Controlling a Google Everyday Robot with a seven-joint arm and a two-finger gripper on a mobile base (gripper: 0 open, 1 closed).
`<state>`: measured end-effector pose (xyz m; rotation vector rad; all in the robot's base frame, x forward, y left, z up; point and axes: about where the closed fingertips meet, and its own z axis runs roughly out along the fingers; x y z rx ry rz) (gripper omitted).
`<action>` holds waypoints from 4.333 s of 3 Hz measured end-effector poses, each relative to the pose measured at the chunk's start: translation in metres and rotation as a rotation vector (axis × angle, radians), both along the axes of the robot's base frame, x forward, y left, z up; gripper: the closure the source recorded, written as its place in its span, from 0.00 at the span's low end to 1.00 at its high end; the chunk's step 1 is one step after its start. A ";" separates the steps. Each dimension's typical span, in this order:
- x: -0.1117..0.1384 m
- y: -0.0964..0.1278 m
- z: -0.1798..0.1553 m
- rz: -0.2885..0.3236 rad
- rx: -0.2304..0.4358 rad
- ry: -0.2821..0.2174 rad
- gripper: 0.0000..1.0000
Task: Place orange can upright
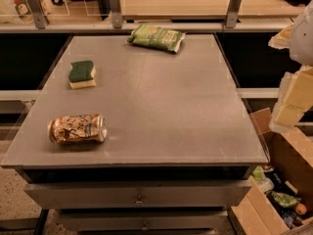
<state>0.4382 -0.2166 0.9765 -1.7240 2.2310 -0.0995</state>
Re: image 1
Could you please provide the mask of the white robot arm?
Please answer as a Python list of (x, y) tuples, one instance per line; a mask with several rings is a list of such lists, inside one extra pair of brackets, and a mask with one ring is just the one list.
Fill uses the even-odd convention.
[(313, 107), (313, 1), (292, 24), (272, 37), (268, 45), (288, 49), (291, 59), (301, 64), (295, 73), (284, 74), (269, 123), (272, 131), (284, 133), (294, 128)]

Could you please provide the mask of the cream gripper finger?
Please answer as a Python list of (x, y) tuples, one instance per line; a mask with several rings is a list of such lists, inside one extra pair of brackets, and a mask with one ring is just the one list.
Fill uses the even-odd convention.
[(272, 36), (268, 42), (268, 45), (275, 49), (289, 49), (292, 27), (293, 24), (290, 24)]
[(286, 72), (280, 83), (269, 127), (276, 133), (287, 132), (312, 107), (313, 67), (302, 66), (296, 73)]

